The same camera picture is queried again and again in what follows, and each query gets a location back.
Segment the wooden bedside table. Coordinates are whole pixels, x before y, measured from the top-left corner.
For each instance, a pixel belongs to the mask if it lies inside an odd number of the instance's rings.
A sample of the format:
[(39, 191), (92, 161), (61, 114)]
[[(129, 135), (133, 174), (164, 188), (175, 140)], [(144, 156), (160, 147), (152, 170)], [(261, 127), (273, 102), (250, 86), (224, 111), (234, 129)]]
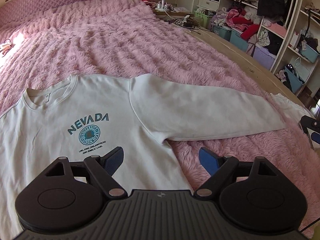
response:
[(191, 12), (175, 12), (175, 11), (157, 11), (156, 9), (152, 9), (152, 12), (159, 17), (185, 17), (189, 15), (190, 17), (194, 17), (194, 14)]

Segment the small pink item on bed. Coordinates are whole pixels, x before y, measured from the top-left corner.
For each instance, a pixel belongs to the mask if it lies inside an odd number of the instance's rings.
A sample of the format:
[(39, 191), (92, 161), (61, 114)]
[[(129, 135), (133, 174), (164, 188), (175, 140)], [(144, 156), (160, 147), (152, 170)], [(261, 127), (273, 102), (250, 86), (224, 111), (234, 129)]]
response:
[(0, 53), (4, 57), (7, 52), (12, 48), (12, 41), (11, 39), (6, 39), (4, 43), (0, 45)]

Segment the green storage bin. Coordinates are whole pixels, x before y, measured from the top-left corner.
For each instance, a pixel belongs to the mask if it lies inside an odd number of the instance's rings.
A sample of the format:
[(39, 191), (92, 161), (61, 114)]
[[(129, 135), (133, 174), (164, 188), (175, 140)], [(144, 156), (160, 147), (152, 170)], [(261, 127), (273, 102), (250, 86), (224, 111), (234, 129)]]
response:
[(199, 23), (199, 26), (203, 28), (210, 28), (210, 22), (212, 19), (212, 16), (206, 15), (204, 11), (194, 11), (194, 18)]

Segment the pink fluffy bed blanket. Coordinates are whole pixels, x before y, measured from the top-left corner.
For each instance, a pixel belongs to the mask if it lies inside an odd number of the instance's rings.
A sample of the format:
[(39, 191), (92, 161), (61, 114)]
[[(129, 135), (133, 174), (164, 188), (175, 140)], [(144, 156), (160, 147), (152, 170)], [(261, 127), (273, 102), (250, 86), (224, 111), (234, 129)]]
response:
[(157, 19), (137, 0), (76, 2), (31, 15), (1, 28), (1, 40), (14, 47), (1, 59), (1, 115), (25, 90), (46, 90), (71, 76), (104, 75), (131, 79), (151, 74), (193, 86), (230, 88), (266, 99), (285, 128), (265, 135), (200, 141), (173, 141), (190, 189), (208, 173), (197, 152), (210, 148), (242, 161), (265, 156), (303, 192), (308, 211), (302, 222), (319, 217), (319, 156), (298, 126), (303, 107), (261, 89), (241, 68), (185, 30)]

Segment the teal storage bin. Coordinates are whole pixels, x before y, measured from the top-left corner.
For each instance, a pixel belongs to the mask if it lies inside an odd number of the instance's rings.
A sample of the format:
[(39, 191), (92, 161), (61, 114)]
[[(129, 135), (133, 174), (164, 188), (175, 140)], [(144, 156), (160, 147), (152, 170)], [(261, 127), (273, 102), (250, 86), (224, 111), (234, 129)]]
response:
[(243, 38), (241, 38), (241, 34), (234, 29), (232, 29), (232, 31), (231, 31), (230, 42), (231, 42), (231, 44), (236, 46), (238, 49), (240, 49), (244, 52), (247, 51), (248, 42), (246, 40), (244, 40)]

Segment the white Nevada sweatshirt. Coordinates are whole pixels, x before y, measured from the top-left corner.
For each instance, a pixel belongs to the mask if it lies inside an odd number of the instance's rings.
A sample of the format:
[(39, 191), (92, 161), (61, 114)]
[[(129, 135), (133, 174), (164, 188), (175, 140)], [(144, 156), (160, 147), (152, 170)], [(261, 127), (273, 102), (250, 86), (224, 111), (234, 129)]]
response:
[(82, 161), (120, 146), (114, 177), (126, 190), (190, 189), (168, 140), (242, 138), (285, 128), (263, 97), (183, 85), (151, 74), (71, 76), (27, 89), (1, 115), (1, 239), (17, 236), (17, 195), (52, 161)]

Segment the white open wardrobe shelf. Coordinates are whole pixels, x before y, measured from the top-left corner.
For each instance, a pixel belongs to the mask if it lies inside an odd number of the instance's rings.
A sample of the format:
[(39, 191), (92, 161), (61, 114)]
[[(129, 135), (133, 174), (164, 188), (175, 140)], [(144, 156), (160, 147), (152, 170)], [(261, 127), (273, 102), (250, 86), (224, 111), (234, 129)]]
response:
[(194, 0), (194, 11), (212, 16), (207, 30), (230, 42), (232, 29), (247, 51), (299, 95), (319, 88), (319, 0)]

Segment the white table lamp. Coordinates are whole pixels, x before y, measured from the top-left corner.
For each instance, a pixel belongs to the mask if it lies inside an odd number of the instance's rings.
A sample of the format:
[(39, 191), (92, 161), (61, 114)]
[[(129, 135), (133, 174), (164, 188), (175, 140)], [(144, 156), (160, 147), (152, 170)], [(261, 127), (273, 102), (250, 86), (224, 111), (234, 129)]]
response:
[(169, 11), (168, 5), (167, 5), (167, 0), (161, 0), (161, 2), (157, 5), (156, 8), (157, 11)]

